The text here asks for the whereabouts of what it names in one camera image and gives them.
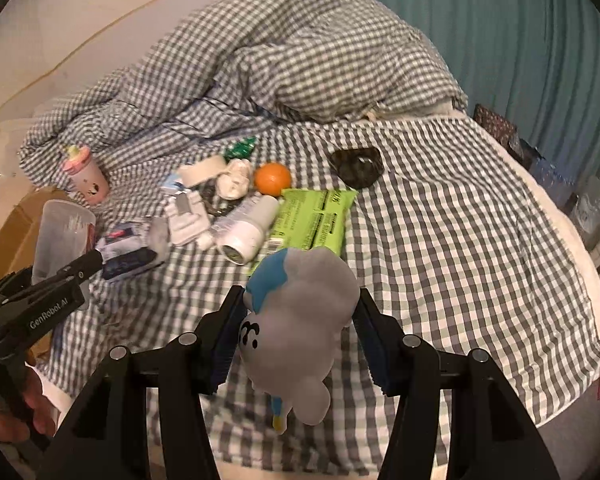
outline pink tumbler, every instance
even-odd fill
[[[99,204],[109,193],[109,183],[93,160],[91,150],[87,146],[79,149],[70,146],[67,152],[69,159],[62,165],[62,170],[71,177],[74,186],[90,205]]]

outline checkered bed sheet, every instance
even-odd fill
[[[326,155],[377,146],[386,171],[359,193],[343,258],[378,307],[436,348],[488,349],[538,423],[600,372],[600,341],[570,252],[526,185],[469,118],[359,121],[466,97],[436,50],[374,0],[223,0],[192,13],[137,64],[61,100],[38,118],[21,165],[38,185],[68,189],[68,144],[85,144],[110,196],[93,210],[100,234],[161,215],[159,184],[180,164],[256,135],[255,165],[275,160],[295,187],[343,187]],[[246,270],[194,244],[129,280],[91,281],[91,305],[54,331],[42,372],[76,396],[112,346],[158,348],[216,309]],[[326,378],[332,397],[315,427],[289,418],[277,436],[264,394],[236,359],[203,399],[219,460],[267,470],[375,472],[397,399],[374,387],[355,330]],[[446,462],[443,395],[437,464]],[[157,395],[148,429],[159,442]]]

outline silver screw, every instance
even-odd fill
[[[109,352],[109,357],[115,359],[116,361],[122,359],[126,355],[126,348],[123,346],[115,346]]]
[[[402,344],[409,348],[417,348],[422,343],[422,340],[413,334],[408,334],[402,338]]]
[[[193,332],[185,332],[178,338],[178,343],[183,346],[189,346],[193,345],[193,343],[195,343],[197,340],[198,338]]]
[[[485,363],[489,360],[489,354],[487,354],[487,352],[485,352],[482,348],[474,350],[471,356],[479,363]]]

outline pink bottle lid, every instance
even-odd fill
[[[69,159],[62,164],[62,170],[70,175],[78,173],[91,160],[91,150],[87,146],[69,146],[67,153]]]

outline white plush toy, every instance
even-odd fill
[[[238,349],[254,389],[272,397],[278,433],[291,409],[305,424],[324,419],[331,396],[322,381],[359,297],[351,269],[324,247],[282,249],[248,281],[244,303],[251,312],[240,325]]]

